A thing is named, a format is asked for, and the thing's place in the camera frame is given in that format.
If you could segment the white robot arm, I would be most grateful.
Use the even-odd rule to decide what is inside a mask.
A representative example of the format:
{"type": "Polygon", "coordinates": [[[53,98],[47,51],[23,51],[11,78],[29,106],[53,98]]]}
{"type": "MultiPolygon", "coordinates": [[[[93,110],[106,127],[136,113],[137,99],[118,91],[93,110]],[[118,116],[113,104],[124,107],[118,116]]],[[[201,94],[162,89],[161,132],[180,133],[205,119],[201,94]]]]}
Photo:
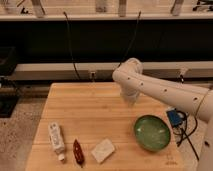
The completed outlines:
{"type": "Polygon", "coordinates": [[[136,58],[129,58],[117,67],[112,78],[127,101],[135,101],[142,92],[205,122],[207,128],[197,171],[213,171],[213,89],[146,76],[136,58]]]}

